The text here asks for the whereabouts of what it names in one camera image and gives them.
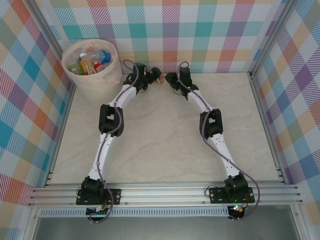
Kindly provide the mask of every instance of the plaid wallpaper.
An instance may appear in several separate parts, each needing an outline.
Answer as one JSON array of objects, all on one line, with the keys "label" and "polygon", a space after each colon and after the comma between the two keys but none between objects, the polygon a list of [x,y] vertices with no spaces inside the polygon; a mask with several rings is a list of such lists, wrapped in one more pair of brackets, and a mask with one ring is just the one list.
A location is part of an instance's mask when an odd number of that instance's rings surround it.
[{"label": "plaid wallpaper", "polygon": [[272,133],[320,239],[320,0],[300,0],[257,75]]},{"label": "plaid wallpaper", "polygon": [[[37,2],[60,39],[42,0]],[[121,60],[143,62],[165,73],[175,71],[181,61],[191,62],[194,73],[247,72],[248,61],[259,47],[255,44],[266,34],[261,32],[263,25],[272,20],[270,9],[280,2],[50,0],[58,24],[71,43],[104,39],[115,45]]]},{"label": "plaid wallpaper", "polygon": [[23,1],[0,5],[0,240],[15,240],[49,167],[71,82]]},{"label": "plaid wallpaper", "polygon": [[262,39],[262,41],[261,41],[261,43],[259,45],[259,48],[258,48],[258,50],[256,51],[256,53],[254,55],[253,61],[252,61],[251,65],[250,65],[250,67],[249,67],[248,72],[251,72],[253,70],[253,68],[254,68],[254,66],[255,66],[255,64],[257,62],[257,59],[260,56],[260,53],[261,53],[262,49],[266,45],[266,42],[267,42],[270,34],[274,30],[275,24],[276,24],[276,22],[277,22],[277,20],[278,20],[278,18],[280,16],[280,14],[282,13],[284,7],[285,7],[286,2],[287,2],[287,0],[281,0],[281,3],[279,5],[278,9],[276,10],[275,15],[273,16],[272,21],[271,21],[267,31],[265,32],[265,34],[263,36],[263,39]]}]

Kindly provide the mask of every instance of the white robotic arm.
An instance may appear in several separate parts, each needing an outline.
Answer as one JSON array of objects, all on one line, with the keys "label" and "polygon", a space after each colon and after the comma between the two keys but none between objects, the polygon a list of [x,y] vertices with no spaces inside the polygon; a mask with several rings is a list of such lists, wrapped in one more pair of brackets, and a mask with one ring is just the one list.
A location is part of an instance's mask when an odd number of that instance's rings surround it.
[{"label": "white robotic arm", "polygon": [[[136,63],[136,65],[138,73],[133,69],[133,73],[127,77],[126,81],[123,83],[121,92],[116,98],[108,105],[103,104],[100,108],[100,142],[92,168],[90,169],[88,176],[82,182],[81,189],[77,191],[77,205],[105,204],[109,201],[107,200],[108,194],[111,194],[112,192],[113,199],[115,199],[118,198],[117,196],[119,195],[114,195],[114,192],[121,192],[120,189],[113,189],[113,191],[111,189],[111,192],[106,192],[102,177],[106,174],[110,149],[124,130],[123,109],[141,89],[146,90],[148,85],[152,84],[162,74],[158,68],[154,67],[150,72],[146,72],[146,66],[144,64]],[[209,142],[221,156],[227,179],[224,181],[225,187],[209,189],[210,195],[212,195],[210,197],[210,202],[212,204],[254,203],[255,199],[253,197],[252,188],[248,187],[248,182],[243,173],[239,172],[239,169],[236,168],[237,166],[225,143],[220,110],[214,109],[201,96],[198,87],[192,83],[190,69],[188,67],[180,68],[179,79],[177,73],[173,72],[168,73],[165,76],[165,79],[169,82],[171,87],[180,90],[181,95],[197,107],[200,112],[200,134],[203,135],[202,137]]]},{"label": "white robotic arm", "polygon": [[[133,99],[136,95],[137,95],[137,89],[135,87],[130,87],[130,84],[125,84],[122,86],[122,89],[120,91],[120,93],[114,98],[114,100],[112,102],[110,102],[108,105],[102,105],[101,108],[106,108],[108,106],[116,106],[117,108],[120,109],[124,109],[128,103],[131,101],[131,99]],[[109,159],[109,155],[110,155],[110,149],[113,146],[113,143],[118,139],[117,136],[112,136],[111,133],[108,134],[107,136],[107,132],[103,132],[100,135],[100,142],[99,142],[99,146],[98,146],[98,150],[96,152],[95,155],[95,159],[92,165],[92,168],[88,174],[90,179],[93,180],[98,180],[100,179],[100,176],[98,174],[98,169],[97,169],[97,161],[98,161],[98,157],[99,157],[99,152],[100,152],[100,158],[99,158],[99,169],[101,170],[101,175],[105,176],[106,173],[106,165],[107,165],[107,161]]]},{"label": "white robotic arm", "polygon": [[104,205],[108,200],[110,192],[105,191],[103,177],[106,174],[107,161],[110,157],[110,149],[114,142],[124,130],[123,109],[138,94],[140,90],[147,90],[161,76],[161,71],[154,67],[147,71],[146,65],[136,63],[132,73],[123,82],[120,93],[108,105],[103,104],[100,108],[99,131],[100,141],[93,165],[88,176],[81,184],[81,189],[77,190],[77,205]]},{"label": "white robotic arm", "polygon": [[200,112],[199,130],[204,140],[220,155],[227,179],[225,187],[210,189],[211,203],[241,202],[245,196],[249,202],[254,202],[252,188],[236,164],[227,148],[223,136],[222,116],[219,109],[214,109],[201,95],[199,88],[193,84],[189,67],[180,67],[179,78],[177,73],[171,72],[165,76],[170,86],[180,90],[181,95],[197,107]]},{"label": "white robotic arm", "polygon": [[[208,111],[209,111],[208,108],[210,109],[210,111],[214,111],[214,108],[206,102],[206,100],[202,97],[199,90],[194,90],[193,92],[190,91],[187,94],[187,99],[190,103],[192,103],[193,105],[195,105],[199,109],[200,113],[208,113]],[[235,163],[228,148],[227,148],[223,134],[216,133],[212,137],[209,136],[207,140],[208,140],[208,142],[211,143],[212,146],[215,147],[215,149],[219,153],[224,155],[232,163]],[[226,177],[228,177],[228,176],[234,177],[239,174],[239,171],[236,168],[234,168],[229,162],[227,162],[222,157],[220,157],[220,158],[221,158],[222,164],[224,166]]]}]

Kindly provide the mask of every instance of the black mounting plate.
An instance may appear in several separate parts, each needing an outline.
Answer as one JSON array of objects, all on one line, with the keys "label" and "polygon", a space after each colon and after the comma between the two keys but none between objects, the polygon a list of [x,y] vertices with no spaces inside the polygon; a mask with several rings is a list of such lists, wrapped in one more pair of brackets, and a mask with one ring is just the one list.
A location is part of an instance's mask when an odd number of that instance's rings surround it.
[{"label": "black mounting plate", "polygon": [[[244,195],[247,196],[249,204],[253,204],[255,202],[255,196],[253,195],[253,190],[251,187],[248,187],[248,191]],[[228,198],[227,192],[224,187],[210,187],[209,197],[210,197],[210,203],[212,204],[246,204],[247,203],[247,199],[245,198],[245,196],[240,197],[236,201],[231,201]]]},{"label": "black mounting plate", "polygon": [[[121,189],[119,188],[112,188],[110,189],[111,193],[112,193],[112,196],[113,196],[113,205],[119,205],[120,204],[120,200],[121,200]],[[76,201],[75,201],[75,204],[76,205],[88,205],[88,202],[87,201],[84,201],[81,197],[82,195],[82,189],[80,188],[77,192],[77,198],[76,198]],[[108,192],[107,189],[104,189],[104,195],[106,196],[106,203],[107,205],[110,205],[111,204],[111,197],[110,197],[110,194]],[[95,205],[105,205],[106,204],[105,201],[103,200],[102,202],[97,202]]]}]

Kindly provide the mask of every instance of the beige floor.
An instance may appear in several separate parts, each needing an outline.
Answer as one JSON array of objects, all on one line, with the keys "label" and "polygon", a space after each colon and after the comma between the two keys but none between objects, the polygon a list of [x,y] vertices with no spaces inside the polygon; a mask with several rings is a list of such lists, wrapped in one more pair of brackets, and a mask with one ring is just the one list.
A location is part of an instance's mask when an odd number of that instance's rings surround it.
[{"label": "beige floor", "polygon": [[[256,180],[278,175],[246,73],[192,74],[207,102],[222,112],[224,138],[236,164]],[[226,179],[220,158],[199,133],[197,109],[154,83],[123,111],[124,132],[108,160],[107,182],[198,182]],[[52,183],[81,183],[99,143],[99,110],[76,90]]]}]

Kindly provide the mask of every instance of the trash can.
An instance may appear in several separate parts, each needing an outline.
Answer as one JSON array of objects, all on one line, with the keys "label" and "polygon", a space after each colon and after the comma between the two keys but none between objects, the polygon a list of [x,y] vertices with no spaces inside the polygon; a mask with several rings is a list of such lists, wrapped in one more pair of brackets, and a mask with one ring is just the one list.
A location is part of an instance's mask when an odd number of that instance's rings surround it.
[{"label": "trash can", "polygon": [[[92,75],[77,75],[68,70],[67,61],[71,54],[79,48],[106,50],[114,56],[114,58],[106,69],[98,73]],[[80,90],[90,105],[96,109],[100,109],[102,104],[111,102],[122,88],[120,84],[122,71],[119,55],[116,48],[108,41],[88,39],[75,43],[63,54],[62,67],[67,76],[74,81],[77,89]]]}]

